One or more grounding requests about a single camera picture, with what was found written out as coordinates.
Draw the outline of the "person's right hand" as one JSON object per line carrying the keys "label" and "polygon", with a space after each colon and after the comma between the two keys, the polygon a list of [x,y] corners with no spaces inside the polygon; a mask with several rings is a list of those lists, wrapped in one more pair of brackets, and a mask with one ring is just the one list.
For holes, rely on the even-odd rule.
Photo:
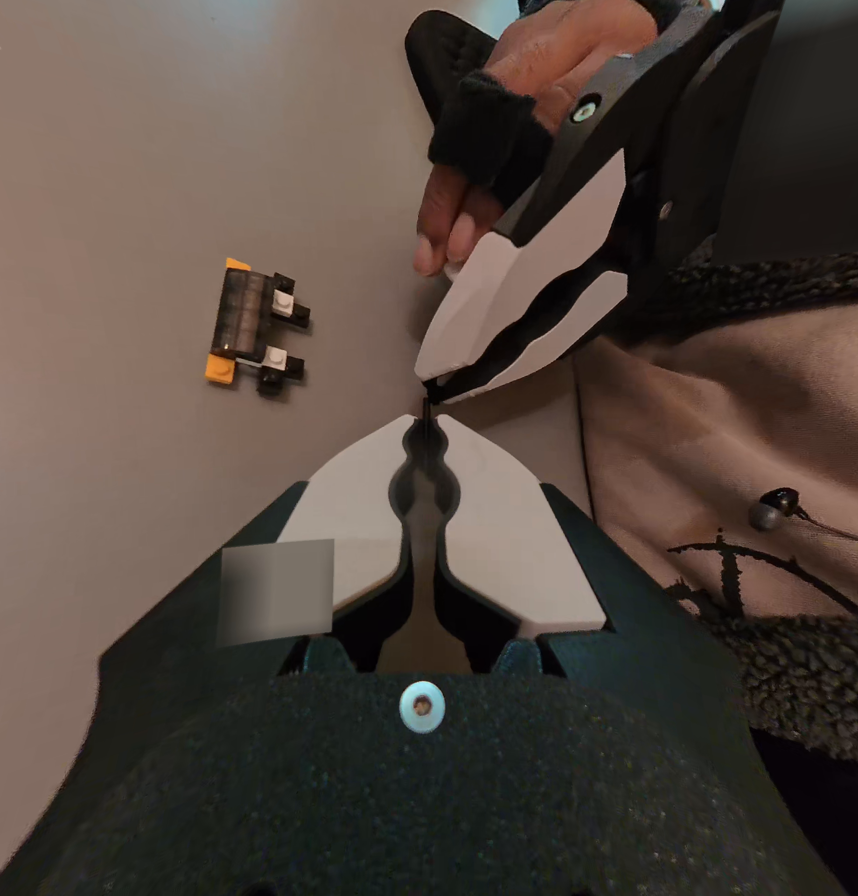
{"label": "person's right hand", "polygon": [[529,2],[484,66],[444,106],[432,137],[413,268],[430,277],[464,263],[544,167],[553,138],[592,76],[660,34],[645,2]]}

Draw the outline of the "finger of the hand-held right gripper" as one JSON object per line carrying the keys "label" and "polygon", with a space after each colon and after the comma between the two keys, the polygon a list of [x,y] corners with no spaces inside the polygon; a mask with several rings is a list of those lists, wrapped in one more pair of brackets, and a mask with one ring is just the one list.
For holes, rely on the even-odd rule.
{"label": "finger of the hand-held right gripper", "polygon": [[485,234],[426,331],[414,367],[418,379],[429,382],[477,362],[543,288],[600,249],[625,185],[619,149],[526,245],[518,247],[495,231]]}
{"label": "finger of the hand-held right gripper", "polygon": [[455,371],[461,394],[450,402],[494,391],[545,369],[612,312],[627,288],[623,273],[561,275],[542,290],[522,318],[490,342],[477,361]]}

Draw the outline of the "person's dark trousers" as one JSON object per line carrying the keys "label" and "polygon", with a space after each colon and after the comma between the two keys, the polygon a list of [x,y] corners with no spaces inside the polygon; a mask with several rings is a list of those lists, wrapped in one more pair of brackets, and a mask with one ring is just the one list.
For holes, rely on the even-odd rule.
{"label": "person's dark trousers", "polygon": [[795,822],[847,893],[858,895],[858,763],[750,732]]}

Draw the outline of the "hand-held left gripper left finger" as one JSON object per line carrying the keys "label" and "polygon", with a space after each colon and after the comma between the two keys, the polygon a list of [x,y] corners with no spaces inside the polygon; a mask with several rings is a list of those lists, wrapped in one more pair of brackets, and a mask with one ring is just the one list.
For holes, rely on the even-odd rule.
{"label": "hand-held left gripper left finger", "polygon": [[278,543],[332,540],[333,610],[389,583],[401,566],[404,528],[390,489],[406,464],[404,414],[345,448],[308,481]]}

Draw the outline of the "small lego windshield assembly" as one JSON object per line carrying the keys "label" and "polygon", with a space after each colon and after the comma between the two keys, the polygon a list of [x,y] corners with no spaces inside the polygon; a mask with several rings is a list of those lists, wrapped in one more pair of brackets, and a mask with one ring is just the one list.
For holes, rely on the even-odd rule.
{"label": "small lego windshield assembly", "polygon": [[304,360],[274,343],[276,324],[309,330],[311,309],[296,297],[295,280],[280,273],[258,273],[232,257],[225,260],[215,329],[204,377],[230,387],[239,367],[256,375],[257,393],[275,399],[286,383],[300,383]]}

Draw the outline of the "black wired earbud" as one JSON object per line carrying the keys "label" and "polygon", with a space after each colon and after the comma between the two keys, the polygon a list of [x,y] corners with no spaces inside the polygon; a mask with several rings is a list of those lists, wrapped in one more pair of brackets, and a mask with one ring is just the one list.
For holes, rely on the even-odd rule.
{"label": "black wired earbud", "polygon": [[778,487],[763,494],[750,506],[748,524],[756,532],[774,532],[784,521],[800,521],[838,539],[858,543],[858,534],[818,521],[801,505],[800,493],[792,487]]}

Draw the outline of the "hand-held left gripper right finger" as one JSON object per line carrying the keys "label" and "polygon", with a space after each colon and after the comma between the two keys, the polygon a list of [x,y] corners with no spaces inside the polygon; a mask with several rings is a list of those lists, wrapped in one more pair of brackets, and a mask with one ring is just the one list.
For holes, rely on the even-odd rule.
{"label": "hand-held left gripper right finger", "polygon": [[453,417],[435,420],[459,492],[445,527],[455,583],[512,617],[520,637],[602,630],[606,615],[539,479]]}

